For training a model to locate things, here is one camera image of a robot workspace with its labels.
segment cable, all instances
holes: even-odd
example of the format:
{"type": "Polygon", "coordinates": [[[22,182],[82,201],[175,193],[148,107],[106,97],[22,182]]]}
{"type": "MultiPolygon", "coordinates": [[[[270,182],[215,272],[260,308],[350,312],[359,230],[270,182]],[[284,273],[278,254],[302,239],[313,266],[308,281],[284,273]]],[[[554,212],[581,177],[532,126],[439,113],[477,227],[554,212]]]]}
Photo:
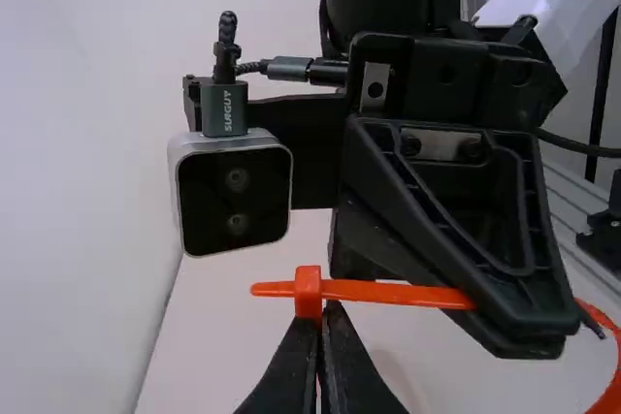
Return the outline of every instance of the cable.
{"type": "Polygon", "coordinates": [[[268,70],[268,64],[271,60],[261,60],[260,62],[241,63],[235,67],[235,75],[247,75],[249,73],[263,73],[268,70]]]}
{"type": "Polygon", "coordinates": [[[593,332],[597,338],[604,340],[606,339],[604,330],[600,323],[586,310],[584,307],[578,303],[578,313],[580,314],[580,319],[582,320],[582,324],[593,332]]]}
{"type": "MultiPolygon", "coordinates": [[[[609,329],[614,334],[617,343],[617,367],[621,367],[621,329],[615,325],[612,320],[597,309],[594,305],[577,300],[580,304],[602,327],[609,329]]],[[[614,376],[610,381],[604,394],[598,401],[591,406],[586,414],[611,414],[621,411],[621,370],[615,370],[614,376]]]]}
{"type": "Polygon", "coordinates": [[[321,55],[323,58],[341,59],[343,54],[335,43],[335,30],[328,14],[328,1],[319,0],[319,36],[321,39],[321,55]]]}
{"type": "MultiPolygon", "coordinates": [[[[604,23],[602,30],[602,43],[600,45],[600,62],[598,65],[598,80],[595,86],[593,99],[593,112],[591,115],[591,131],[589,144],[599,144],[602,140],[602,128],[604,126],[605,104],[610,83],[610,70],[612,68],[612,55],[614,53],[614,37],[617,31],[617,18],[619,9],[614,9],[604,23]]],[[[587,181],[595,183],[598,172],[598,158],[588,156],[584,177],[587,181]]]]}
{"type": "Polygon", "coordinates": [[[591,155],[595,157],[603,157],[604,159],[621,159],[621,149],[611,147],[601,147],[599,145],[591,145],[579,143],[578,141],[570,140],[553,133],[549,133],[541,128],[535,131],[535,135],[542,141],[557,145],[565,150],[571,152],[578,152],[580,154],[591,155]]]}
{"type": "Polygon", "coordinates": [[[218,41],[213,45],[215,65],[213,81],[216,84],[235,83],[235,63],[242,55],[242,50],[235,44],[237,34],[237,15],[231,11],[222,12],[218,23],[218,41]]]}

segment white wall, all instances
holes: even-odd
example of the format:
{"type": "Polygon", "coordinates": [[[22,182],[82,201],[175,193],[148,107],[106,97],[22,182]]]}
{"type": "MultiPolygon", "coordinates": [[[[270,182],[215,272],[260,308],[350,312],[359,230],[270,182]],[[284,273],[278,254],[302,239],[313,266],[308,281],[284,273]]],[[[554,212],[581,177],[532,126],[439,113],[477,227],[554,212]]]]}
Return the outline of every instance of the white wall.
{"type": "Polygon", "coordinates": [[[0,0],[0,412],[131,411],[180,259],[180,78],[225,9],[245,58],[317,53],[317,2],[0,0]]]}
{"type": "MultiPolygon", "coordinates": [[[[584,60],[567,82],[569,94],[548,118],[545,129],[559,135],[587,143],[593,109],[593,96],[600,53],[601,35],[598,35],[587,48],[584,60]]],[[[616,53],[612,64],[612,76],[606,105],[602,145],[621,147],[621,28],[617,29],[616,53]]],[[[543,144],[544,155],[556,160],[572,171],[584,175],[586,157],[567,152],[549,144],[543,144]]],[[[597,184],[608,190],[613,172],[621,167],[618,160],[600,159],[597,184]]]]}

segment screw hole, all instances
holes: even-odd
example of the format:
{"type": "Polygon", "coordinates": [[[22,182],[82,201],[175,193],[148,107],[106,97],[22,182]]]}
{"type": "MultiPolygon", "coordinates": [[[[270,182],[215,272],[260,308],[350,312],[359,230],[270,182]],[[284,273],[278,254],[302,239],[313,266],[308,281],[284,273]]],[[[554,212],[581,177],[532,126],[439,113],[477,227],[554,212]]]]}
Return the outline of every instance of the screw hole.
{"type": "Polygon", "coordinates": [[[371,97],[372,99],[377,99],[379,97],[381,97],[381,95],[384,93],[384,86],[381,82],[372,82],[371,84],[369,84],[369,87],[367,88],[367,94],[369,94],[369,97],[371,97]]]}
{"type": "Polygon", "coordinates": [[[451,84],[455,81],[457,77],[457,72],[450,65],[442,65],[440,71],[438,72],[438,79],[442,84],[451,84]]]}

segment black plastic bracket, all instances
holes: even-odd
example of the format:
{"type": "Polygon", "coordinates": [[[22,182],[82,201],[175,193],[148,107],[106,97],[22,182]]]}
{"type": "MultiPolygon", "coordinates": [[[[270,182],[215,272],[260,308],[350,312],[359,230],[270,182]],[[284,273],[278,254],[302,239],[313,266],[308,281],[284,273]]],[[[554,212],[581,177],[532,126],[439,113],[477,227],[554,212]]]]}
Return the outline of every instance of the black plastic bracket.
{"type": "Polygon", "coordinates": [[[554,242],[535,139],[352,116],[341,182],[334,278],[455,286],[480,311],[449,315],[496,356],[560,356],[579,314],[554,242]],[[429,142],[412,136],[425,132],[434,133],[429,141],[472,135],[465,141],[480,148],[426,159],[429,142]]]}
{"type": "Polygon", "coordinates": [[[521,45],[361,33],[349,56],[352,110],[369,93],[369,64],[390,69],[382,104],[389,118],[530,131],[564,95],[554,67],[521,45]]]}
{"type": "Polygon", "coordinates": [[[588,233],[578,234],[577,245],[617,276],[621,274],[621,170],[614,173],[608,209],[589,215],[588,233]]]}

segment silver camera frame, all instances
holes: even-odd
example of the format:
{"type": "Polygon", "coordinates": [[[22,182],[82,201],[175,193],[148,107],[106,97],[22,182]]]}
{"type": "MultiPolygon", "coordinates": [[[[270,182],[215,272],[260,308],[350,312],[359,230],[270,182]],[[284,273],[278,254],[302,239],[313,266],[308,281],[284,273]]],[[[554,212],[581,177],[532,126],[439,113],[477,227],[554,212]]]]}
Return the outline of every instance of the silver camera frame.
{"type": "MultiPolygon", "coordinates": [[[[291,159],[290,173],[289,173],[289,201],[287,209],[287,231],[291,224],[291,193],[293,189],[293,154],[285,146],[282,145],[278,139],[272,135],[268,130],[263,128],[250,128],[247,135],[237,137],[225,137],[225,138],[208,138],[199,132],[182,133],[170,139],[168,143],[168,171],[171,183],[171,195],[173,202],[173,214],[175,218],[175,226],[180,234],[181,247],[183,253],[190,257],[207,257],[207,256],[193,256],[188,254],[185,250],[185,244],[183,240],[183,230],[181,223],[181,207],[180,207],[180,192],[179,192],[179,166],[188,157],[197,154],[214,154],[222,152],[240,152],[248,150],[262,150],[281,148],[284,149],[291,159]]],[[[249,247],[256,247],[261,244],[256,244],[249,247]]]]}

